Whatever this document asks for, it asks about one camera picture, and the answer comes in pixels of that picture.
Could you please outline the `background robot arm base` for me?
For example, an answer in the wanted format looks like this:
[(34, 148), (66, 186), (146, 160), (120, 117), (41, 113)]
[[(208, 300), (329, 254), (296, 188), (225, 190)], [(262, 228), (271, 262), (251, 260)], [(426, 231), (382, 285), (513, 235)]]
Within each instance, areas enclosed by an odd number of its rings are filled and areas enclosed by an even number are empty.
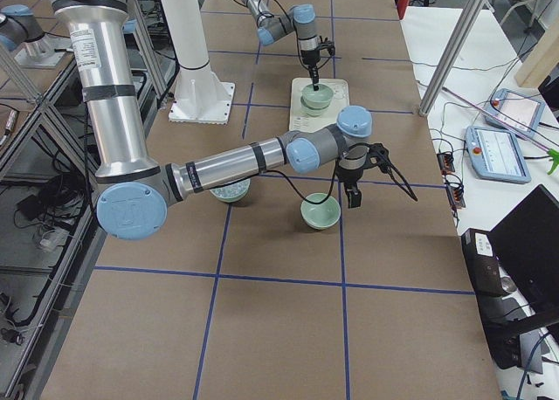
[(8, 52), (21, 48), (15, 60), (26, 68), (53, 69), (66, 53), (65, 48), (56, 47), (57, 41), (45, 33), (32, 10), (23, 4), (1, 9), (1, 44)]

